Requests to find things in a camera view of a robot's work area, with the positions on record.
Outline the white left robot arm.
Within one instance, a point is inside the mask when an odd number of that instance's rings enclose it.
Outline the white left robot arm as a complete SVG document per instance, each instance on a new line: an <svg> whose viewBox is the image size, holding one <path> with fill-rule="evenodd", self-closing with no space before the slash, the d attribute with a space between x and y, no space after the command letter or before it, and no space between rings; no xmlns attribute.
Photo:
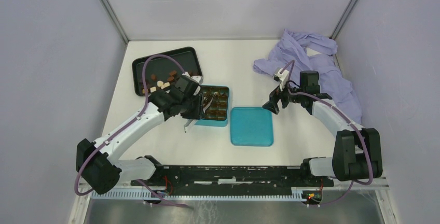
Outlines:
<svg viewBox="0 0 440 224"><path fill-rule="evenodd" d="M150 186L163 180L163 172L147 157L121 160L121 156L147 132L169 118L199 120L203 116L202 76L182 74L169 89L152 89L143 107L106 135L76 147L74 190L79 196L105 194L118 183L143 179Z"/></svg>

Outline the steel tongs white handle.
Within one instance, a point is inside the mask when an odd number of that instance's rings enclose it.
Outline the steel tongs white handle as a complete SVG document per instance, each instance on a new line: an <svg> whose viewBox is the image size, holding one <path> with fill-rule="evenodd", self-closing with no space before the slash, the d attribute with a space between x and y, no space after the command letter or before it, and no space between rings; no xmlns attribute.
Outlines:
<svg viewBox="0 0 440 224"><path fill-rule="evenodd" d="M188 105L188 109L181 114L183 119L187 119L187 122L183 126L184 133L188 133L198 120L204 119L206 110L212 105L217 95L218 92L209 93L207 95L204 95L203 92L199 92L196 95L196 98Z"/></svg>

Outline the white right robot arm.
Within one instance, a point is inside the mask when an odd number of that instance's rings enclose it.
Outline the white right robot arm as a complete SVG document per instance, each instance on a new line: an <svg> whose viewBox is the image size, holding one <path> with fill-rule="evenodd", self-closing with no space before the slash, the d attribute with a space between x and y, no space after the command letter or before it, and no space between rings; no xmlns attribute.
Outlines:
<svg viewBox="0 0 440 224"><path fill-rule="evenodd" d="M301 105L318 119L333 135L335 144L331 157L305 160L306 169L300 171L300 181L307 187L318 183L321 177L339 181L354 181L369 185L383 174L380 134L374 128L355 123L336 106L331 96L322 93L317 71L300 72L300 84L291 85L290 73L285 68L273 75L278 86L269 94L263 108L278 114L279 104Z"/></svg>

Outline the teal chocolate box with dividers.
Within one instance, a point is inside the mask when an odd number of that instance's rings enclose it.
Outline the teal chocolate box with dividers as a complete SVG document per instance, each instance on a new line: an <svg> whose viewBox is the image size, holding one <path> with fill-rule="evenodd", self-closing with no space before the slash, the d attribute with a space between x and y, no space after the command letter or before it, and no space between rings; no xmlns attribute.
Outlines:
<svg viewBox="0 0 440 224"><path fill-rule="evenodd" d="M227 86L202 86L203 119L195 125L206 127L226 127L228 124L231 90Z"/></svg>

